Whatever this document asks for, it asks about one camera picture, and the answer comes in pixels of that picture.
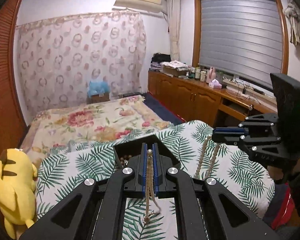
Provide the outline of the yellow Pikachu plush toy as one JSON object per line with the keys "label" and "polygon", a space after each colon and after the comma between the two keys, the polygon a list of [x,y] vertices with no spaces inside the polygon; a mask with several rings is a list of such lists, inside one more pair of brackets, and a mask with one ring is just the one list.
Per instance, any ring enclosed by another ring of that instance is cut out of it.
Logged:
{"label": "yellow Pikachu plush toy", "polygon": [[0,156],[0,211],[11,239],[16,239],[14,227],[34,224],[36,213],[36,166],[22,150],[9,148]]}

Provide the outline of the palm leaf print cloth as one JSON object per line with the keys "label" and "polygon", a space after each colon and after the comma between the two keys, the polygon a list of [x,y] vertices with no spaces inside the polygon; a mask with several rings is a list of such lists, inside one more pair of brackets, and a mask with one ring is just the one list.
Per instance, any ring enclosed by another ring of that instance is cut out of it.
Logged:
{"label": "palm leaf print cloth", "polygon": [[42,218],[86,178],[103,180],[117,169],[115,146],[156,136],[191,177],[213,177],[258,217],[263,217],[274,196],[275,186],[260,164],[235,146],[217,145],[209,139],[212,128],[190,121],[161,131],[136,129],[117,140],[74,142],[53,146],[38,173],[37,218]]}

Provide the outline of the wooden sideboard cabinet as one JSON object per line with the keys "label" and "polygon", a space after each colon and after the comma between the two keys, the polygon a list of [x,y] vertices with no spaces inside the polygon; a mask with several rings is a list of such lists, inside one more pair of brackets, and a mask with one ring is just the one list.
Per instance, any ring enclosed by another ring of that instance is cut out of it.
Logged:
{"label": "wooden sideboard cabinet", "polygon": [[184,121],[200,120],[211,127],[237,126],[248,116],[275,113],[254,97],[246,99],[226,88],[212,89],[161,72],[148,72],[148,91]]}

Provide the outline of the black jewelry box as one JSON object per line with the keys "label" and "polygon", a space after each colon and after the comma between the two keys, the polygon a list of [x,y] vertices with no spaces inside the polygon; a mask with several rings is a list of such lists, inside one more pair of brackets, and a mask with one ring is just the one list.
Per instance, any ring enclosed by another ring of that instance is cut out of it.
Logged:
{"label": "black jewelry box", "polygon": [[174,167],[181,168],[180,161],[173,155],[172,151],[165,146],[162,141],[156,135],[149,135],[147,137],[142,137],[139,139],[134,139],[128,142],[122,142],[115,145],[114,156],[116,164],[119,168],[123,168],[122,162],[126,159],[141,154],[142,145],[145,143],[148,147],[151,147],[154,143],[157,143],[159,154],[169,157],[172,160]]}

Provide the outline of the dark blue bedsheet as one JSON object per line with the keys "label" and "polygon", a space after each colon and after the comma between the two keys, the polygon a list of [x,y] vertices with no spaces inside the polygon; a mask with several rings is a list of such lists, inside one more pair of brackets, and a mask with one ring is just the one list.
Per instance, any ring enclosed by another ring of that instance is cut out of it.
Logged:
{"label": "dark blue bedsheet", "polygon": [[144,104],[149,107],[154,113],[156,113],[162,120],[169,121],[174,125],[179,125],[185,121],[168,110],[157,99],[155,99],[150,93],[141,94],[145,100]]}

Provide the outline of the floral bed blanket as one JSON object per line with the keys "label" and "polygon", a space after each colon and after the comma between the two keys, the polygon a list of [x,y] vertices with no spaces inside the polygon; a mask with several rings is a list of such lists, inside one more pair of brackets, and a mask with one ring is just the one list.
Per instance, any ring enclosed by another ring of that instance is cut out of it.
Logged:
{"label": "floral bed blanket", "polygon": [[32,161],[58,150],[72,152],[76,142],[108,142],[170,126],[141,95],[77,107],[49,109],[36,115],[19,146]]}

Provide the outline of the brown cardboard box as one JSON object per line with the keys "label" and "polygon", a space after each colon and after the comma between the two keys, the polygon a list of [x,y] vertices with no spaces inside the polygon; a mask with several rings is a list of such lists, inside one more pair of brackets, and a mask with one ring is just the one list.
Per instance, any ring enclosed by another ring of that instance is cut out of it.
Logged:
{"label": "brown cardboard box", "polygon": [[101,103],[110,100],[109,93],[96,94],[91,96],[91,103]]}

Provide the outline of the wooden louvered wardrobe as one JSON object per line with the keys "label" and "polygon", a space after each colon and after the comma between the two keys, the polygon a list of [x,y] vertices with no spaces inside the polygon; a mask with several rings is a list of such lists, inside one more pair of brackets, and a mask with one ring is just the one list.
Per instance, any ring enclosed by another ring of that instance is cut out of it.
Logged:
{"label": "wooden louvered wardrobe", "polygon": [[26,123],[21,112],[13,69],[13,44],[21,0],[7,0],[0,9],[0,155],[19,145]]}

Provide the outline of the pile of folded clothes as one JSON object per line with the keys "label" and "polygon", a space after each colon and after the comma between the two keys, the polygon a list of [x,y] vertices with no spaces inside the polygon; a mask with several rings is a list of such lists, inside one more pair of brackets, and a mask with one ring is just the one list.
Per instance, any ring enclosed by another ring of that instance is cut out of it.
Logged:
{"label": "pile of folded clothes", "polygon": [[170,55],[162,54],[162,53],[155,53],[152,56],[151,65],[150,65],[149,70],[154,71],[154,72],[160,72],[162,70],[161,63],[162,62],[170,62],[170,61],[171,61]]}

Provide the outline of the grey window blind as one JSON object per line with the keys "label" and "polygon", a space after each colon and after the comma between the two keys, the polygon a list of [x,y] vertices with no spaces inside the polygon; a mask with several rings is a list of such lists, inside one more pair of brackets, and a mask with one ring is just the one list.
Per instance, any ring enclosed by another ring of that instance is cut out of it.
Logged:
{"label": "grey window blind", "polygon": [[276,0],[200,0],[200,66],[271,89],[282,68],[283,34]]}

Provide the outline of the wooden window frame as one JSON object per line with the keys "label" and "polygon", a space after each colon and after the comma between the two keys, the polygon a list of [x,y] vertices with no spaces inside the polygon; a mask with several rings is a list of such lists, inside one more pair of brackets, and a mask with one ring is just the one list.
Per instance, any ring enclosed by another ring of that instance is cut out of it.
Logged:
{"label": "wooden window frame", "polygon": [[[281,23],[282,31],[282,66],[281,72],[283,74],[288,74],[288,61],[289,61],[289,40],[288,40],[288,29],[285,20],[285,15],[282,12],[283,6],[281,0],[275,0],[277,4],[277,10],[279,12],[279,19]],[[201,20],[202,10],[200,5],[200,0],[194,0],[194,40],[193,40],[193,54],[192,54],[192,64],[198,66],[199,62],[199,49],[200,49],[200,38],[201,38]]]}

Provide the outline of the bottles on cabinet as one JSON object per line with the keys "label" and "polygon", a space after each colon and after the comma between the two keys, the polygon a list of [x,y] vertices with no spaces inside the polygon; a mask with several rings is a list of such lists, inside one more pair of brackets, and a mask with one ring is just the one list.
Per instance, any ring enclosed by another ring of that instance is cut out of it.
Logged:
{"label": "bottles on cabinet", "polygon": [[195,79],[200,82],[205,82],[207,76],[207,70],[200,67],[189,67],[187,77],[189,79]]}

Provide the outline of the blue bag on box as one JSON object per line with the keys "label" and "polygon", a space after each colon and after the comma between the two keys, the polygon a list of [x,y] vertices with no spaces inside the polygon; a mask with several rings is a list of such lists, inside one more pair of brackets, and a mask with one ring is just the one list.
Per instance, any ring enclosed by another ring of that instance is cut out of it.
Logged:
{"label": "blue bag on box", "polygon": [[89,82],[89,86],[88,86],[89,98],[104,93],[110,93],[110,87],[106,81]]}

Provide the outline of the circle pattern sheer curtain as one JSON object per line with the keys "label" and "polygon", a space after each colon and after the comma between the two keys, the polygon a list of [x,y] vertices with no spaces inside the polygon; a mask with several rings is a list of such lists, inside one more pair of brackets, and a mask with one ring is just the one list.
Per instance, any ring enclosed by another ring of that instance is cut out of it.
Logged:
{"label": "circle pattern sheer curtain", "polygon": [[132,11],[21,25],[17,63],[28,112],[85,103],[91,83],[106,83],[111,98],[140,92],[146,45],[142,16]]}

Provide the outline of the beige side curtain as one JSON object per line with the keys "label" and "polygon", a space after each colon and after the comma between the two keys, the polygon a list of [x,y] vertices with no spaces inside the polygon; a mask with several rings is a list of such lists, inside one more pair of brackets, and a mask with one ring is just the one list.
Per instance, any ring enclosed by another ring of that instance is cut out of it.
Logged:
{"label": "beige side curtain", "polygon": [[167,18],[170,37],[170,56],[172,61],[180,60],[180,0],[167,0]]}

